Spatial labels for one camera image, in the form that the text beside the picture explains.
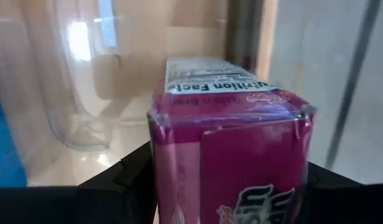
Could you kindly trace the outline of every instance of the white label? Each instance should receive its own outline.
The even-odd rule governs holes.
[[[213,58],[170,58],[166,62],[165,93],[208,94],[276,89],[254,74]]]

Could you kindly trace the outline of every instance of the clear plastic container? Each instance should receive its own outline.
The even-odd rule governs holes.
[[[147,142],[166,59],[224,58],[226,15],[227,1],[0,0],[0,103],[27,185],[80,184]]]

